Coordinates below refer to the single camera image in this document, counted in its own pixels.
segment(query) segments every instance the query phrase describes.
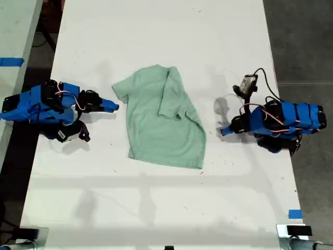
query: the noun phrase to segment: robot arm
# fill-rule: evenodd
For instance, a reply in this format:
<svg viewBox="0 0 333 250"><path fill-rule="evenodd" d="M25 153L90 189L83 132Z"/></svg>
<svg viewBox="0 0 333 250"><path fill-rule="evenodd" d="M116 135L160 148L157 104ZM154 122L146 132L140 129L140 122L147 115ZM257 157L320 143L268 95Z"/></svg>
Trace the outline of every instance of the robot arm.
<svg viewBox="0 0 333 250"><path fill-rule="evenodd" d="M78 118L74 121L71 106L75 105ZM89 132L79 120L82 113L109 112L119 105L92 91L80 92L80 87L70 83L48 80L30 91L5 98L0 119L36 123L42 134L49 139L65 142L79 137L89 141Z"/></svg>
<svg viewBox="0 0 333 250"><path fill-rule="evenodd" d="M265 71L265 80L270 89ZM223 136L230 133L253 133L258 138L258 145L272 153L278 153L282 148L288 148L294 154L300 147L302 134L314 134L326 128L326 116L322 106L306 103L289 103L275 97L266 97L265 105L250 103L250 97L257 91L258 75L246 75L240 86L234 86L235 93L245 100L242 114L232 119L231 125L221 130ZM256 105L253 112L249 106Z"/></svg>

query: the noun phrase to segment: gray floor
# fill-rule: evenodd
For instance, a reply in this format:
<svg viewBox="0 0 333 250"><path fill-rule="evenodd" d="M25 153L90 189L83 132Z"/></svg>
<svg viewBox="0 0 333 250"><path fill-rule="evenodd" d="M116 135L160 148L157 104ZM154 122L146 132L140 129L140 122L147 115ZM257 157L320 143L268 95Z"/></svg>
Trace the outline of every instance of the gray floor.
<svg viewBox="0 0 333 250"><path fill-rule="evenodd" d="M305 223L315 240L333 244L333 1L264 0L264 5L281 98L320 104L327 115L328 128L304 136L292 164ZM36 35L34 44L42 41ZM53 55L48 44L33 48L32 72L50 70Z"/></svg>

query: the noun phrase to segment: t-shirt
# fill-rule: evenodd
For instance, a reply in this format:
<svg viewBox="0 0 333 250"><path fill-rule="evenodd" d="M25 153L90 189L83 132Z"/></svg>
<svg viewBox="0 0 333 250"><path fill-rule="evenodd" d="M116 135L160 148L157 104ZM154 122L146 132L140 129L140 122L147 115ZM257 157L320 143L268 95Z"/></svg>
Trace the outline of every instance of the t-shirt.
<svg viewBox="0 0 333 250"><path fill-rule="evenodd" d="M202 168L206 134L176 67L143 68L112 87L127 103L130 158Z"/></svg>

